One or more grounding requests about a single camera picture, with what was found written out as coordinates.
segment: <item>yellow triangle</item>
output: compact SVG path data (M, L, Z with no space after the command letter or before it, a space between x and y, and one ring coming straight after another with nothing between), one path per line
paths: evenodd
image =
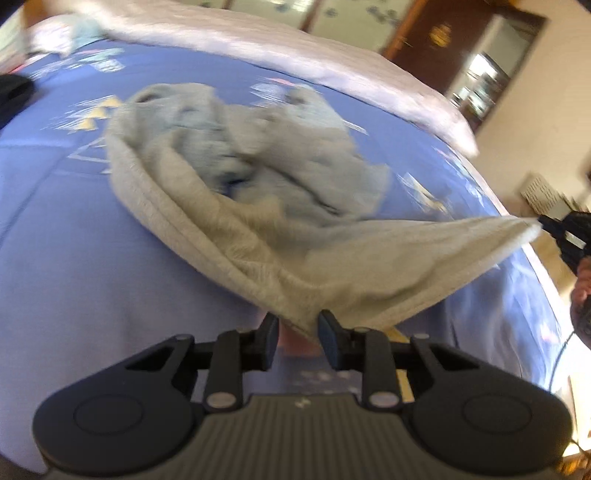
M115 95L107 98L104 102L101 102L99 106L105 106L109 108L118 108L123 105L123 102L119 100Z
M86 115L86 118L105 119L109 118L109 114L107 113L107 110L98 106L95 109L93 109L88 115Z
M76 125L76 130L96 130L96 123L92 119L86 118Z

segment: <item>cloth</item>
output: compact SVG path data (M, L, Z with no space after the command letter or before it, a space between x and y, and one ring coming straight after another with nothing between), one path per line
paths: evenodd
M201 152L214 150L207 142L225 138L225 130L204 129L215 135L203 134L202 142L178 148L178 139L187 135L183 125L202 117L195 109L206 98L213 99L199 96L192 105L163 108L161 98L142 92L117 111L106 134L114 192L194 268L309 338L315 337L321 309L332 310L345 327L389 329L474 280L540 231L534 220L510 217L319 226L289 218L278 190L252 204L236 202L215 191L219 178L212 181L212 168L200 173L215 161L196 161ZM282 121L288 117L280 115ZM274 138L265 144L275 145ZM300 144L308 141L299 138ZM281 162L272 148L261 150L257 142L247 147L265 151L267 165ZM218 160L239 160L233 151L221 152ZM315 160L299 159L304 171L311 171ZM332 179L339 181L339 163L331 165ZM330 183L331 177L324 180Z
M99 24L84 15L57 15L28 30L29 50L67 57L79 48L105 38Z
M18 75L0 75L0 129L4 128L35 93L35 85Z
M205 184L239 202L273 194L288 217L323 226L370 217L389 185L388 167L357 154L342 119L309 87L270 108L224 105L197 83L153 85L131 102L145 127L133 139L144 157L158 156L171 132Z

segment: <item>pillow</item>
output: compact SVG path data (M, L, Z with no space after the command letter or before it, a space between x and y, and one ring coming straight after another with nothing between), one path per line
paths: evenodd
M105 38L99 24L84 15L58 15L29 29L32 53L59 53L67 57L78 48Z

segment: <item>ribbed gray plate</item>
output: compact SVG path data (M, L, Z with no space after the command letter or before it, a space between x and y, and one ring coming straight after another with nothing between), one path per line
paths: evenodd
M57 471L47 475L47 480L81 478ZM253 396L241 411L208 417L177 456L125 480L476 478L491 477L443 464L415 443L398 416L368 412L352 395L340 394ZM546 470L513 478L560 477Z

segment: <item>metal screw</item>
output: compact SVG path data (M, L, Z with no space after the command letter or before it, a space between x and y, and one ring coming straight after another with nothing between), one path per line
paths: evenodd
M400 402L400 398L392 392L375 392L369 396L369 403L376 408L393 408Z
M230 408L236 403L236 397L228 392L212 393L207 398L207 405L211 408Z

